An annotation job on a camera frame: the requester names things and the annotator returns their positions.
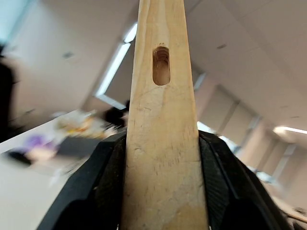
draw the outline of fluorescent light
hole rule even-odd
[[[114,75],[116,74],[121,62],[123,61],[127,51],[129,50],[130,43],[123,44],[118,50],[110,68],[108,69],[103,82],[101,83],[99,90],[97,91],[97,96],[104,94],[109,87]]]
[[[119,103],[118,101],[115,101],[114,99],[104,95],[104,94],[101,94],[99,96],[97,96],[97,98],[99,98],[100,100],[110,104],[111,106],[119,109],[119,110],[122,110],[124,108],[126,108],[123,104]]]
[[[124,42],[125,43],[129,43],[129,42],[132,42],[136,36],[136,31],[137,31],[137,28],[138,28],[138,23],[135,23],[132,28],[130,29],[130,31],[127,33],[125,39],[124,39]]]
[[[307,134],[306,130],[301,130],[301,129],[297,129],[297,128],[290,128],[290,127],[285,127],[285,126],[277,126],[277,127],[274,128],[274,132],[281,132],[283,130]]]

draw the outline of blurry object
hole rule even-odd
[[[67,136],[83,138],[106,138],[104,129],[94,122],[96,110],[78,117],[59,117],[57,122],[58,129],[64,130]]]
[[[92,110],[85,115],[85,119],[83,120],[81,125],[81,131],[87,130],[92,126],[95,114],[96,110]]]
[[[9,119],[14,84],[13,72],[3,61],[3,49],[4,46],[0,45],[0,143],[9,138]]]
[[[300,214],[306,216],[306,210],[305,210],[304,208],[302,208],[302,207],[295,207],[295,208],[293,208],[293,210],[294,210],[295,212],[298,212],[298,213],[300,213]]]
[[[300,226],[296,221],[293,221],[294,230],[305,230],[302,226]]]
[[[60,116],[63,116],[63,115],[65,115],[65,114],[67,114],[67,112],[64,112],[64,111],[58,111],[58,112],[55,112],[55,113],[53,113],[53,114],[51,114],[51,118],[52,119],[55,119],[55,118],[58,118],[58,117],[60,117]]]
[[[32,150],[33,148],[36,147],[43,147],[49,150],[57,150],[57,146],[53,143],[53,141],[48,140],[43,135],[34,135],[29,137],[26,140],[24,147],[28,150]]]
[[[30,166],[32,161],[25,156],[24,151],[12,150],[8,152],[8,156],[20,163]]]
[[[112,135],[115,135],[117,134],[117,131],[114,129],[114,127],[111,127],[111,128],[108,128],[106,131],[105,131],[105,137],[108,138]]]
[[[125,113],[129,112],[129,107],[130,100],[126,101],[126,108],[124,109],[119,110],[115,107],[112,107],[104,113],[103,119],[119,128],[122,128],[125,126],[126,121],[124,119],[124,115]]]
[[[46,161],[49,160],[57,154],[56,150],[48,149],[46,147],[34,147],[28,151],[25,156],[31,161]]]

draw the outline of wood grain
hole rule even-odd
[[[141,0],[122,230],[208,229],[183,0]]]

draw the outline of ceiling light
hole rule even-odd
[[[107,90],[107,88],[109,87],[114,75],[116,74],[121,62],[123,61],[129,47],[130,47],[130,43],[126,43],[126,44],[123,44],[117,54],[115,55],[115,58],[112,62],[112,64],[110,65],[110,68],[108,69],[107,73],[106,73],[106,76],[102,82],[102,84],[100,85],[99,87],[99,90],[97,91],[97,96],[101,95],[101,94],[104,94]]]
[[[306,130],[302,130],[302,129],[297,129],[297,128],[290,128],[290,127],[285,127],[285,126],[277,126],[274,128],[274,132],[275,133],[279,133],[282,131],[291,131],[291,132],[296,132],[296,133],[303,133],[303,134],[307,134]]]
[[[130,29],[130,31],[127,33],[124,42],[125,43],[129,43],[132,42],[136,36],[136,31],[138,28],[138,23],[135,23],[132,28]]]

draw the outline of window blind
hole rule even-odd
[[[248,165],[261,171],[262,169],[259,168],[261,167],[261,162],[263,162],[263,158],[269,154],[270,148],[274,143],[275,139],[273,138],[273,135],[271,133],[265,133],[253,149]]]
[[[287,149],[288,143],[279,140],[274,145],[272,151],[268,154],[267,160],[262,168],[262,171],[267,173],[268,175],[273,175],[275,169],[278,166],[278,163],[282,159],[286,149]]]
[[[219,131],[235,103],[235,100],[227,92],[221,87],[217,87],[199,119],[200,122],[215,131]]]
[[[253,112],[248,110],[243,104],[239,103],[222,130],[222,135],[240,146],[254,116]]]

